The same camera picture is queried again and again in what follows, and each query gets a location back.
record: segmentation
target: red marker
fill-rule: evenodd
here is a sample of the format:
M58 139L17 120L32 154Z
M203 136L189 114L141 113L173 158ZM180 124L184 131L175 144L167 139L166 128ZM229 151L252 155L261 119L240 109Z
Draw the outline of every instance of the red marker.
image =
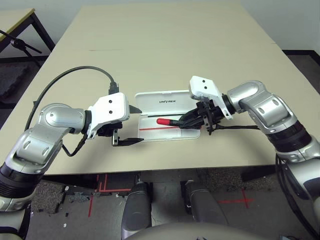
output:
M184 122L183 121L178 121L178 120L158 118L156 120L156 123L160 124L160 125L180 127Z

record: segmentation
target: unitree logo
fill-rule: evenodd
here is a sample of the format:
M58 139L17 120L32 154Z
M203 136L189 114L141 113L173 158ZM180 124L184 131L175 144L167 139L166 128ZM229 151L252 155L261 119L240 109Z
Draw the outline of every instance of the unitree logo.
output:
M168 104L168 103L175 103L176 100L162 100L162 101L159 101L160 104Z

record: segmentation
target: wire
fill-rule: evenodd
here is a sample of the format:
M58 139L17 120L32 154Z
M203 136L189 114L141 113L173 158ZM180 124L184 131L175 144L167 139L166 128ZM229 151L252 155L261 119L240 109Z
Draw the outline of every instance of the wire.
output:
M276 154L275 155L275 172L276 176L278 178L278 182L280 184L281 190L284 193L284 196L293 211L293 213L296 215L300 223L305 227L305 229L309 232L309 234L314 238L314 239L319 239L319 234L317 231L312 227L312 225L308 222L308 220L305 218L303 215L302 211L300 210L297 202L295 201L294 197L290 193L287 182L286 182L286 177L284 170L282 168L282 161L280 160L279 156Z
M256 125L248 125L248 126L238 126L238 125L222 126L222 125L219 125L219 124L215 125L214 130L222 130L222 129L253 129L253 130L260 130L258 128L258 126L256 126Z
M86 143L86 140L88 138L88 135L85 133L82 137L82 139L80 140L80 142L78 143L78 146L76 146L75 150L70 153L67 149L67 147L65 145L62 145L62 149L64 150L64 152L69 156L69 157L73 157L74 155L77 154L77 152L79 152L79 150L82 148L82 146Z
M35 112L41 102L41 100L44 98L45 94L48 92L48 90L58 81L60 80L62 77L64 77L65 75L69 74L69 73L72 73L72 72L75 72L75 71L78 71L78 70L82 70L82 69L92 69L92 70L96 70L96 71L99 71L103 74L105 74L109 79L110 79L110 88L109 88L109 94L114 94L114 93L117 93L119 91L119 87L117 86L117 83L115 82L114 78L105 70L99 68L99 67L96 67L96 66L77 66L77 67L74 67L74 68L71 68L63 73L61 73L59 76L55 77L45 88L44 90L40 93L38 99L34 102L34 105L33 105L33 108L30 112L30 115L28 117L28 120L26 121L26 124L25 124L25 128L24 130L28 130L29 127L30 127L30 123L32 121L32 118L34 117L35 115ZM83 138L80 140L78 146L76 147L76 149L73 151L73 153L70 153L68 151L68 149L66 148L65 145L62 145L62 148L63 150L65 151L65 153L69 156L69 157L72 157L74 156L79 150L80 148L85 144L86 142L86 139L85 136L87 134L83 135Z

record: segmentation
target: beige tabletop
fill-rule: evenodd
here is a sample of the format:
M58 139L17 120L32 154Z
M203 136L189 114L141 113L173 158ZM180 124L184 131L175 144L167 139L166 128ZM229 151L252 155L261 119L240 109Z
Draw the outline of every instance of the beige tabletop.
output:
M18 9L18 10L2 10L0 11L0 30L10 34L18 27L27 17L33 14L34 8ZM0 42L5 38L0 33Z
M86 6L58 42L0 131L3 161L23 132L42 89L76 66L105 69L135 105L138 92L188 89L193 75L214 80L222 93L259 80L281 96L306 129L319 138L320 96L238 3L139 3ZM40 107L65 103L88 109L108 93L109 80L93 70L73 72L50 89ZM119 131L137 137L138 115ZM223 125L252 125L247 113ZM63 141L72 151L80 135ZM257 130L220 130L198 139L140 142L112 147L96 137L74 157L60 151L46 174L257 166L274 163L274 147Z

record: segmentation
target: white plastic case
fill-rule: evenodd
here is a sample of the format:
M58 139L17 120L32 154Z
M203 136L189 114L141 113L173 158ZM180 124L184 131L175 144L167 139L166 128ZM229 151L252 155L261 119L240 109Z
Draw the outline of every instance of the white plastic case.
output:
M178 120L197 107L197 101L190 98L189 90L139 92L135 95L135 101L142 111L138 138L143 138L145 142L196 139L200 136L198 129L157 124L158 118Z

